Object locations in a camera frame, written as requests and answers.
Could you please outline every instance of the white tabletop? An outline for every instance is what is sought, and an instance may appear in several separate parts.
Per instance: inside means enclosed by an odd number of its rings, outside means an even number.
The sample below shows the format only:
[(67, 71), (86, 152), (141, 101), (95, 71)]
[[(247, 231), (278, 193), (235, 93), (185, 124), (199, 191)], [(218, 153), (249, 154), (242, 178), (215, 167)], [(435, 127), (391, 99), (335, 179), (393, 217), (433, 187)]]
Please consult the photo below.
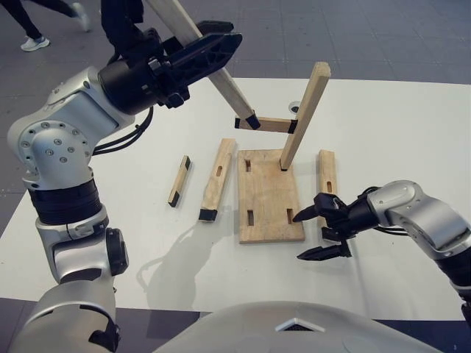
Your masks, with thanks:
[[(237, 79), (260, 116), (293, 118), (306, 79)], [(199, 206), (221, 138), (238, 149), (280, 149), (286, 135), (233, 128), (234, 112), (203, 79), (176, 110), (157, 108), (132, 147), (95, 157), (92, 167), (110, 225), (126, 239), (130, 267), (116, 278), (119, 307), (214, 311), (232, 304), (295, 300), (370, 318), (461, 320), (458, 296), (407, 237), (376, 231), (350, 241), (352, 258), (308, 263), (319, 245), (315, 221), (304, 243), (240, 245), (236, 159), (214, 224)], [(418, 182), (471, 219), (471, 87), (331, 80), (294, 159), (302, 207), (317, 192), (320, 149), (337, 158), (339, 195), (351, 202), (370, 185)], [(181, 158), (193, 162), (178, 208), (167, 205)], [(54, 285), (35, 211), (23, 197), (0, 239), (0, 296), (38, 300)]]

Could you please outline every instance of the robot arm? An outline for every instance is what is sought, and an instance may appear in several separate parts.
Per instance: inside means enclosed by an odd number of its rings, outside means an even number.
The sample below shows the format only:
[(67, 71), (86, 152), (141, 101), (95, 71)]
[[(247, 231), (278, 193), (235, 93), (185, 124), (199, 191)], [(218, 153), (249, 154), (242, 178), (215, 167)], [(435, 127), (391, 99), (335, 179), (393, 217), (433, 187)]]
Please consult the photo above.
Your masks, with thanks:
[(407, 234), (448, 276), (466, 302), (462, 310), (471, 326), (471, 230), (449, 205), (426, 195), (415, 182), (396, 181), (368, 189), (350, 205), (338, 196), (320, 193), (314, 205), (298, 213), (294, 221), (317, 216), (325, 217), (327, 222), (327, 228), (322, 229), (324, 238), (340, 244), (310, 249), (298, 258), (322, 261), (350, 257), (347, 239), (367, 229)]
[(27, 168), (24, 184), (58, 283), (38, 302), (11, 352), (117, 349), (113, 277), (126, 270), (127, 252), (119, 229), (107, 227), (88, 163), (97, 143), (132, 124), (134, 114), (154, 104), (179, 107), (191, 83), (225, 66), (241, 35), (230, 33), (230, 24), (208, 28), (225, 32), (185, 47), (175, 38), (161, 43), (155, 30), (146, 31), (127, 53), (119, 48), (123, 59), (72, 77), (10, 128), (8, 143)]

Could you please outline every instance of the wooden plank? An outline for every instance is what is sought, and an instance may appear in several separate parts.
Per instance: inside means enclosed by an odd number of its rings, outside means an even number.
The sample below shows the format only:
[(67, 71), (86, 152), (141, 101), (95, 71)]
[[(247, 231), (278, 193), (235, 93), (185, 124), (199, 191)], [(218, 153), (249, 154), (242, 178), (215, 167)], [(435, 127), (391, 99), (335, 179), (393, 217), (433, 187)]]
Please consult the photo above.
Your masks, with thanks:
[(186, 174), (190, 168), (190, 157), (185, 155), (183, 156), (182, 162), (180, 163), (180, 168), (178, 169), (177, 178), (175, 178), (174, 186), (170, 191), (169, 196), (169, 205), (176, 207), (180, 196), (182, 195), (183, 185), (185, 184)]
[(304, 241), (293, 168), (280, 170), (281, 149), (239, 151), (239, 242)]
[[(178, 0), (147, 0), (147, 3), (183, 46), (202, 37)], [(254, 129), (260, 126), (254, 110), (226, 68), (212, 73), (208, 78), (238, 116), (249, 119)]]
[[(257, 131), (285, 132), (292, 134), (297, 125), (297, 120), (264, 118), (261, 116), (258, 117), (258, 121), (260, 121), (260, 127)], [(234, 127), (236, 129), (252, 130), (252, 127), (250, 127), (245, 120), (241, 120), (240, 118), (235, 118)]]
[[(337, 194), (336, 156), (324, 149), (319, 151), (319, 192)], [(317, 225), (320, 229), (326, 227), (325, 218), (319, 217)]]
[(301, 144), (304, 133), (309, 126), (309, 122), (317, 108), (317, 105), (324, 93), (325, 86), (330, 78), (330, 67), (328, 63), (316, 63), (312, 70), (311, 78), (302, 97), (300, 108), (297, 111), (298, 120), (296, 130), (293, 135), (288, 136), (285, 148), (280, 158), (281, 169), (284, 171), (293, 162), (294, 155)]
[(214, 161), (213, 170), (206, 185), (203, 202), (199, 211), (200, 221), (213, 222), (216, 220), (219, 202), (221, 201), (224, 184), (229, 174), (230, 164), (236, 147), (236, 140), (223, 138), (219, 145), (218, 154)]

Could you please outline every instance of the white shoe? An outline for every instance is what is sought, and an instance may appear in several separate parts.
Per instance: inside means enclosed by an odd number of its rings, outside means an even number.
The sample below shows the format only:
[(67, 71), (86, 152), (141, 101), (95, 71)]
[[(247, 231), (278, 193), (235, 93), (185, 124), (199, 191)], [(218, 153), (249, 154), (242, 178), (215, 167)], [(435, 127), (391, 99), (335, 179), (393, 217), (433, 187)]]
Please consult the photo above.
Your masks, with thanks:
[(79, 2), (74, 2), (71, 5), (71, 7), (75, 11), (75, 13), (77, 14), (76, 19), (79, 21), (80, 26), (82, 26), (82, 29), (85, 32), (89, 32), (90, 29), (91, 29), (90, 18), (88, 17), (87, 13), (85, 12), (85, 9), (82, 6), (82, 4), (80, 4)]
[(27, 38), (28, 40), (25, 43), (21, 44), (22, 51), (34, 51), (51, 44), (51, 42), (49, 42), (49, 39), (45, 38), (44, 36), (39, 39), (32, 39), (30, 37)]

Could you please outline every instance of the black pants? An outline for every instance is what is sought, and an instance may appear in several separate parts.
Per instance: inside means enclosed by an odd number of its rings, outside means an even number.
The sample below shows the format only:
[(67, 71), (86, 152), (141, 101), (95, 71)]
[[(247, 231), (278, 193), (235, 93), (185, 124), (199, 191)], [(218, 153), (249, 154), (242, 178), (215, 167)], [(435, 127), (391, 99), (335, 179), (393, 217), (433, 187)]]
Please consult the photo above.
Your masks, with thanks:
[[(63, 13), (68, 17), (76, 17), (75, 11), (62, 0), (31, 0), (36, 4), (47, 7), (50, 10)], [(0, 0), (0, 3), (11, 14), (11, 16), (24, 28), (26, 35), (32, 39), (41, 38), (43, 35), (31, 22), (21, 0)]]

